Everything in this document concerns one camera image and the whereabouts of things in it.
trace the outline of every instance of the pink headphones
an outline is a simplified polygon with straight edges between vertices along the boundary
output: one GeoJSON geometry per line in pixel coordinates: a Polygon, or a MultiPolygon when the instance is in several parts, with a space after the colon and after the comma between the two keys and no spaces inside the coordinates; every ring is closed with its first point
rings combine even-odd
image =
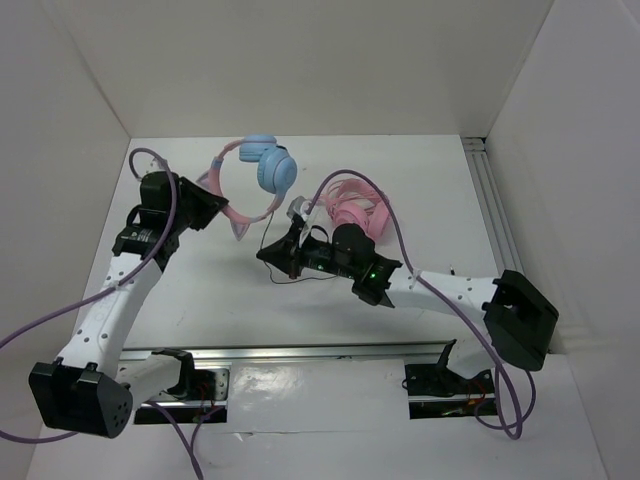
{"type": "Polygon", "coordinates": [[[330,184],[322,195],[333,226],[345,223],[359,225],[372,240],[380,238],[389,223],[389,210],[380,196],[367,183],[357,178],[330,184]],[[370,203],[363,207],[360,203],[370,203]]]}

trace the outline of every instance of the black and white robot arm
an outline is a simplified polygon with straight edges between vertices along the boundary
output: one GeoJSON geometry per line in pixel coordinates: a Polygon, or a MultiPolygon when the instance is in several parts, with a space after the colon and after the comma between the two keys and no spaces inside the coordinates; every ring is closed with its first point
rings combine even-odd
{"type": "MultiPolygon", "coordinates": [[[[371,305],[414,307],[453,314],[451,307],[418,281],[426,280],[460,309],[506,363],[528,371],[544,364],[558,311],[522,274],[505,270],[501,278],[468,278],[414,270],[375,252],[373,240],[353,224],[341,225],[331,242],[318,240],[294,215],[287,234],[260,250],[258,259],[297,278],[303,268],[353,280],[352,292],[371,305]]],[[[494,362],[474,338],[456,339],[443,362],[471,379],[494,362]]]]}
{"type": "Polygon", "coordinates": [[[179,235],[188,228],[206,227],[228,203],[184,177],[173,176],[176,213],[160,249],[134,278],[120,285],[153,251],[169,221],[169,178],[155,172],[142,179],[141,203],[129,214],[113,247],[103,290],[116,290],[91,306],[53,363],[37,363],[29,375],[38,409],[50,428],[114,438],[149,398],[165,390],[180,397],[193,388],[197,372],[193,357],[184,351],[158,350],[142,362],[118,369],[133,322],[178,249],[179,235]]]}

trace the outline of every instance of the cat ear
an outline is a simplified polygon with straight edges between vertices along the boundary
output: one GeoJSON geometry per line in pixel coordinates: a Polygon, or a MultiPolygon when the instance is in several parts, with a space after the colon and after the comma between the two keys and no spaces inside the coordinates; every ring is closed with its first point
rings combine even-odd
{"type": "Polygon", "coordinates": [[[249,224],[231,221],[231,230],[233,231],[236,240],[240,241],[242,240],[242,237],[244,237],[244,234],[247,233],[247,230],[249,230],[249,224]]]}

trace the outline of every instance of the cat ear headphones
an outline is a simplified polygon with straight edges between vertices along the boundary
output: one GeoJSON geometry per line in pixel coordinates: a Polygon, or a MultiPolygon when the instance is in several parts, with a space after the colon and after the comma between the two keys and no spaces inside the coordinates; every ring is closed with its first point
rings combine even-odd
{"type": "Polygon", "coordinates": [[[322,200],[333,226],[345,223],[359,225],[372,240],[380,238],[389,223],[389,209],[382,198],[366,182],[349,178],[327,187],[322,200]]]}
{"type": "Polygon", "coordinates": [[[298,175],[296,161],[286,148],[278,145],[276,137],[271,135],[249,135],[226,145],[220,154],[213,159],[208,172],[209,190],[215,195],[224,197],[220,187],[220,170],[224,156],[240,147],[240,161],[258,164],[258,185],[274,194],[273,201],[267,211],[258,217],[247,217],[227,205],[223,210],[231,221],[231,228],[237,240],[241,240],[252,223],[264,220],[282,205],[287,190],[291,188],[298,175]]]}

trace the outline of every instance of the white wall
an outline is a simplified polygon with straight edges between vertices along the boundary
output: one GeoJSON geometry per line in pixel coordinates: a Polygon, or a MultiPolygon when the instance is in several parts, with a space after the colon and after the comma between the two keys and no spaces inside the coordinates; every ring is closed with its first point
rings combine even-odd
{"type": "MultiPolygon", "coordinates": [[[[129,138],[36,0],[0,2],[0,337],[78,300],[129,138]]],[[[73,315],[0,352],[0,428],[37,435],[27,376],[50,361],[73,315]]],[[[4,480],[33,449],[0,440],[4,480]]]]}
{"type": "Polygon", "coordinates": [[[133,137],[486,136],[551,0],[43,0],[133,137]]]}
{"type": "Polygon", "coordinates": [[[638,18],[638,0],[556,0],[488,140],[612,480],[640,467],[638,18]]]}

